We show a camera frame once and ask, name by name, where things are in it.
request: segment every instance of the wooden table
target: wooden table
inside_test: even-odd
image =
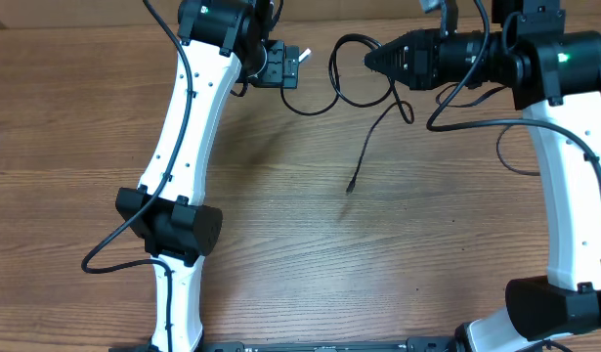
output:
[[[325,67],[343,34],[387,42],[436,25],[281,24],[275,38],[315,52],[289,100],[302,110],[330,102]],[[472,19],[460,29],[479,27]],[[601,31],[601,16],[569,18],[568,28]],[[364,54],[351,44],[339,55],[343,89],[357,101],[387,89]],[[151,268],[90,276],[80,260],[121,221],[115,195],[135,187],[148,165],[175,65],[156,26],[0,31],[0,351],[106,351],[151,335]],[[207,340],[452,334],[502,306],[511,279],[545,274],[539,179],[500,165],[498,129],[427,132],[435,94],[401,94],[417,123],[388,115],[348,197],[365,134],[391,100],[301,117],[277,91],[230,99],[208,172],[206,203],[224,210],[225,224],[203,274]],[[518,116],[511,102],[502,92],[441,120]],[[537,167],[525,130],[511,132],[505,149],[514,165]],[[93,263],[143,257],[143,242],[128,232]],[[568,345],[601,351],[601,332]]]

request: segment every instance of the cable end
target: cable end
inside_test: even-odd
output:
[[[355,187],[357,186],[357,180],[353,179],[348,184],[348,188],[346,189],[346,195],[349,196],[355,191]]]

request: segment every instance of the wooden surface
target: wooden surface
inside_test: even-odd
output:
[[[181,0],[151,2],[168,22],[177,22]],[[479,16],[472,0],[457,3],[462,17]],[[491,10],[492,0],[484,0],[484,3]],[[572,15],[601,15],[601,0],[562,0],[561,3]],[[282,13],[283,21],[421,17],[425,15],[418,0],[287,0]],[[0,0],[0,23],[7,28],[155,24],[139,0]]]
[[[434,25],[283,23],[274,37],[315,52],[289,100],[302,110],[331,100],[325,67],[341,35],[386,42]],[[462,22],[463,31],[479,26]],[[601,16],[569,18],[568,27],[601,31]],[[339,55],[344,91],[357,101],[387,87],[364,68],[364,53],[351,44]],[[80,260],[120,223],[115,195],[150,161],[175,64],[155,26],[0,31],[0,351],[107,351],[152,333],[151,268],[90,276]],[[502,306],[511,279],[545,273],[539,179],[502,168],[498,129],[427,132],[435,94],[401,94],[417,123],[388,115],[349,197],[365,133],[388,103],[300,117],[276,91],[230,100],[208,172],[206,203],[224,210],[225,224],[203,273],[207,340],[451,334]],[[441,120],[517,115],[503,92]],[[516,166],[536,167],[525,131],[511,132],[505,150]],[[143,257],[128,232],[93,264]],[[601,351],[601,332],[569,345]]]

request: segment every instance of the white arm segment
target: white arm segment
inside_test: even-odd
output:
[[[165,262],[172,269],[172,347],[176,352],[194,352],[202,338],[200,321],[200,278],[204,257],[199,257],[191,268],[182,260],[165,255],[154,258]],[[165,270],[154,265],[156,275],[156,328],[152,344],[159,351],[167,352],[165,317],[167,306],[167,277]]]
[[[553,123],[575,133],[601,163],[601,93],[567,96],[560,107],[540,102],[525,109],[524,118]],[[601,200],[593,167],[584,161],[582,149],[563,135],[536,127],[529,130],[547,209],[549,283],[572,291],[578,291],[578,284],[593,283],[593,288],[601,290]],[[467,337],[474,352],[515,352],[537,343],[515,330],[506,308],[472,323]]]
[[[160,197],[175,201],[178,196],[185,196],[190,199],[190,205],[202,205],[213,139],[222,109],[241,73],[241,62],[235,54],[231,54],[229,58],[221,56],[219,47],[202,42],[192,41],[189,46],[183,46],[183,49],[192,68],[193,90],[196,95],[185,139],[172,169],[171,181],[165,185]],[[148,186],[149,195],[156,191],[163,177],[181,130],[187,99],[185,75],[185,68],[179,57],[176,84],[163,132],[152,161],[140,179],[140,186]]]

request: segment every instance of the wood grain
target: wood grain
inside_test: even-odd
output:
[[[151,2],[169,23],[178,22],[176,14],[181,0]],[[561,3],[571,15],[601,15],[601,0],[562,0]],[[491,11],[492,0],[484,0],[484,4]],[[462,17],[479,16],[471,0],[458,1],[458,6]],[[417,0],[287,0],[282,12],[283,21],[426,16]],[[0,23],[16,29],[155,24],[142,2],[137,0],[0,0]]]
[[[343,34],[386,42],[434,25],[283,23],[274,37],[315,52],[289,101],[302,110],[328,104],[325,66]],[[462,22],[462,30],[479,26]],[[568,26],[601,31],[601,16],[569,18]],[[387,89],[364,67],[364,53],[351,44],[339,55],[343,89],[357,101]],[[155,26],[0,31],[0,351],[106,351],[152,333],[150,268],[93,277],[79,265],[120,223],[118,188],[134,187],[150,160],[175,61]],[[502,168],[499,130],[429,133],[434,94],[401,94],[417,123],[388,115],[349,197],[365,133],[389,102],[300,117],[277,91],[230,100],[208,172],[207,203],[224,210],[225,224],[203,274],[207,340],[450,334],[500,307],[511,279],[545,273],[539,179]],[[502,92],[441,119],[516,115]],[[507,135],[505,153],[516,166],[537,168],[522,129]],[[142,247],[125,234],[94,264],[145,257]],[[601,351],[601,332],[569,345]]]

